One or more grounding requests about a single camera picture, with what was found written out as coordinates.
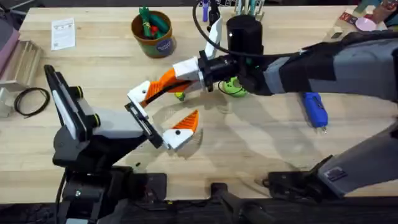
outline pink object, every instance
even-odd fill
[[[360,31],[374,31],[377,27],[377,25],[372,20],[365,17],[357,19],[355,22],[355,26]]]
[[[16,46],[19,38],[19,33],[9,24],[4,21],[0,21],[0,78],[2,76],[2,71],[6,66],[6,62],[14,47]]]

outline paper card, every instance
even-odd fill
[[[76,45],[75,20],[73,18],[52,21],[51,50],[60,50]]]

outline black cord coil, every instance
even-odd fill
[[[25,97],[28,93],[33,92],[33,91],[40,91],[41,94],[44,95],[44,97],[45,97],[44,103],[37,110],[35,110],[31,113],[24,113],[19,108],[21,101],[22,101],[23,97]],[[25,118],[30,118],[31,116],[41,113],[49,105],[49,103],[50,103],[50,93],[47,90],[45,90],[43,88],[39,88],[39,87],[32,87],[32,88],[28,88],[28,89],[22,91],[20,94],[18,94],[17,98],[14,101],[14,109],[17,113],[24,115]]]

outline gray robot arm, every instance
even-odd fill
[[[397,38],[361,42],[338,52],[325,51],[307,58],[285,57],[272,62],[263,72],[269,92],[352,93],[398,100]],[[293,194],[321,201],[341,198],[368,185],[396,180],[397,127],[398,123],[391,125],[344,153],[322,161],[309,172],[270,173],[266,185],[275,197],[288,198]]]

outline green object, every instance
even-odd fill
[[[144,36],[147,38],[152,38],[152,34],[150,32],[150,24],[149,24],[149,18],[150,18],[149,9],[147,7],[139,8],[139,15],[141,16],[141,19],[142,19],[142,27],[144,28]]]
[[[184,101],[185,93],[174,93],[174,96],[177,97],[180,101]]]
[[[244,97],[248,93],[244,88],[242,88],[238,78],[236,77],[231,78],[228,82],[224,82],[223,90],[225,93],[233,97]]]
[[[164,36],[164,34],[162,34],[160,31],[157,31],[157,32],[155,33],[155,39],[162,38],[163,36]]]
[[[150,14],[149,22],[155,25],[164,34],[166,34],[169,31],[169,26],[167,25],[167,23],[162,18],[156,16],[155,14]]]

